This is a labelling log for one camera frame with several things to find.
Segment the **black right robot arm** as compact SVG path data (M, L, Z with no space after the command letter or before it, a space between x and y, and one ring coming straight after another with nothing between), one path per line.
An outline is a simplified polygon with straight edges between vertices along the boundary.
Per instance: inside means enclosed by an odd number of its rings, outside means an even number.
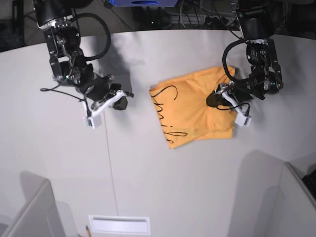
M127 98L133 97L131 92L123 92L119 99L115 96L121 92L121 84L113 83L114 77L99 76L94 72L91 61L106 55L111 46L111 34L104 20L94 13L80 13L77 9L85 8L90 0L35 0L33 1L36 21L43 31L49 63L53 78L58 86L74 87L82 95L81 101L92 100L91 109L97 110L109 102L115 110L125 110ZM99 22L106 35L104 49L94 55L85 56L80 47L81 33L79 19L92 18Z

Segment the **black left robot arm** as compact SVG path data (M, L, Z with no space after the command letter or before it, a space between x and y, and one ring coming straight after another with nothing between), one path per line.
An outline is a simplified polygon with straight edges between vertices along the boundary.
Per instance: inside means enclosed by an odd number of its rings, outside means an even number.
M275 42L271 38L274 25L266 0L233 0L231 6L239 24L241 36L224 50L222 65L229 82L219 84L206 99L209 107L218 110L240 109L266 94L277 94L284 87ZM234 47L245 44L251 73L245 79L235 78L229 70L227 56Z

